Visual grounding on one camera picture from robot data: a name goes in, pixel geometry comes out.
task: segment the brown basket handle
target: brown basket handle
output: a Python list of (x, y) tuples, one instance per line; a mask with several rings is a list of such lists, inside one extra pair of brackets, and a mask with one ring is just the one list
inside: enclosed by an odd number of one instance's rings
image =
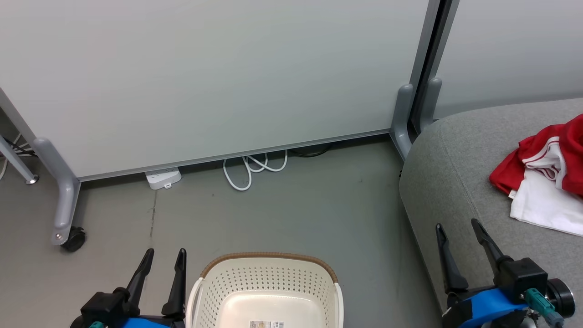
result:
[(306, 256), (306, 255), (299, 255), (299, 254), (289, 254), (289, 253), (275, 253), (275, 252), (248, 252), (248, 253), (232, 253), (223, 256), (219, 256), (216, 259), (212, 260), (209, 265), (202, 270), (201, 277), (206, 278), (206, 275), (209, 273), (210, 269), (212, 269), (215, 265), (219, 264), (220, 262), (232, 259), (244, 259), (247, 257), (271, 257), (276, 259), (289, 259), (289, 260), (300, 260), (300, 261), (307, 261), (315, 263), (321, 267), (323, 267), (330, 277), (332, 281), (336, 284), (338, 283), (338, 277), (334, 270), (326, 264), (326, 262), (320, 260), (317, 257), (313, 256)]

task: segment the caster wheel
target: caster wheel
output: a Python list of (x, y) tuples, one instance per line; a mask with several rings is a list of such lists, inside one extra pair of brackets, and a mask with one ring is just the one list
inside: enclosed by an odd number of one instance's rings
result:
[(69, 232), (69, 239), (67, 239), (67, 241), (61, 245), (61, 247), (67, 252), (73, 253), (80, 249), (86, 240), (87, 236), (85, 235), (83, 228), (79, 226), (72, 226), (71, 231)]

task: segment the power strip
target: power strip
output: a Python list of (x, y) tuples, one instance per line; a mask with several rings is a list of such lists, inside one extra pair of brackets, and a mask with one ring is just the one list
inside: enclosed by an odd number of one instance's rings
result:
[(150, 188), (154, 190), (162, 187), (169, 189), (173, 183), (182, 179), (182, 175), (180, 175), (178, 168), (169, 168), (146, 172), (146, 179), (150, 184)]

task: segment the white partition panel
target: white partition panel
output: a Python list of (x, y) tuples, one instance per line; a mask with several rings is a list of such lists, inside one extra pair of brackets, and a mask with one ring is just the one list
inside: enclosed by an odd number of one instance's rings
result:
[(583, 2), (459, 0), (435, 118), (583, 96)]
[(386, 131), (428, 0), (4, 0), (0, 88), (77, 177)]

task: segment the gray sofa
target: gray sofa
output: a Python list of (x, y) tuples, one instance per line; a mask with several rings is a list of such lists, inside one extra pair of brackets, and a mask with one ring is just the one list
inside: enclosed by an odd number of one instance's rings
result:
[[(419, 135), (399, 188), (442, 310), (446, 295), (435, 233), (438, 222), (470, 287), (492, 285), (493, 274), (471, 218), (480, 220), (506, 255), (532, 258), (549, 278), (563, 280), (575, 299), (583, 295), (583, 237), (510, 218), (511, 199), (488, 180), (520, 140), (581, 113), (583, 99), (493, 107), (438, 120)], [(583, 327), (583, 303), (580, 306), (566, 327)]]

